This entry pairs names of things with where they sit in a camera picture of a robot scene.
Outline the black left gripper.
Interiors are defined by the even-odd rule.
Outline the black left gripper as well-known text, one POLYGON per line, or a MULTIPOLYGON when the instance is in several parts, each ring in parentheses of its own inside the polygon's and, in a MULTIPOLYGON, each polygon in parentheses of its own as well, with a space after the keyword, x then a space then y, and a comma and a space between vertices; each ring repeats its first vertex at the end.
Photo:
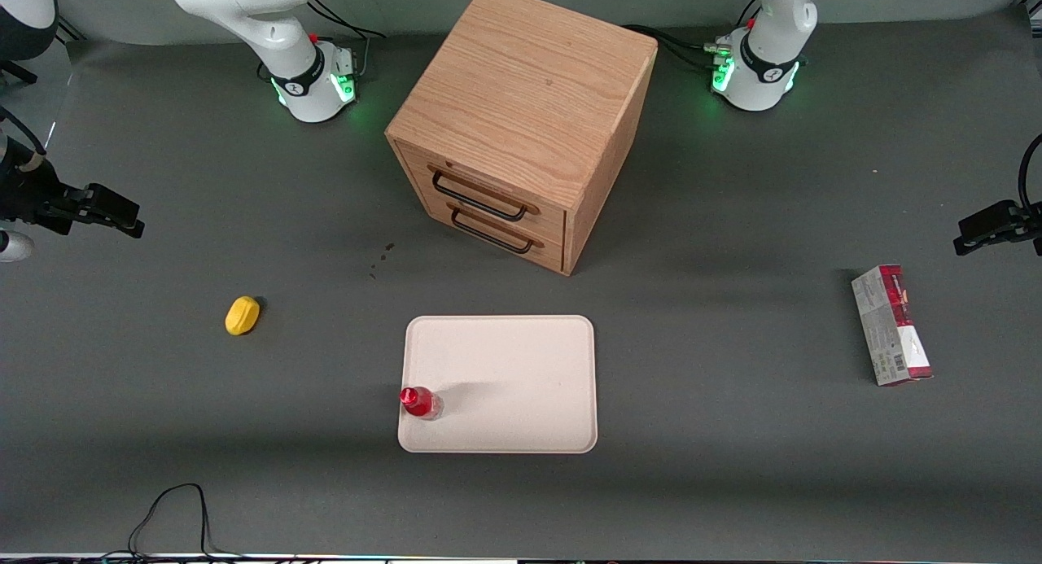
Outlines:
POLYGON ((1027 207, 1015 201, 998 201, 990 207, 961 219, 960 234, 953 240, 957 256, 967 256, 979 248, 1001 243, 1031 242, 1037 256, 1042 256, 1041 201, 1027 207))

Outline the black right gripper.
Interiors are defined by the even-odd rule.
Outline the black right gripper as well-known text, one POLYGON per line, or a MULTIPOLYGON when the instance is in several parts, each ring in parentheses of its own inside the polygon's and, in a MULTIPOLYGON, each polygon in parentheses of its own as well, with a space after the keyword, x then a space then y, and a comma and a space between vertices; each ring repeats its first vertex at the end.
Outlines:
POLYGON ((106 186, 89 183, 76 190, 63 183, 55 167, 36 153, 7 153, 1 166, 1 216, 3 221, 22 221, 59 235, 70 234, 73 222, 115 228, 141 238, 146 228, 138 219, 140 205, 106 186), (72 211, 71 198, 77 204, 72 211))

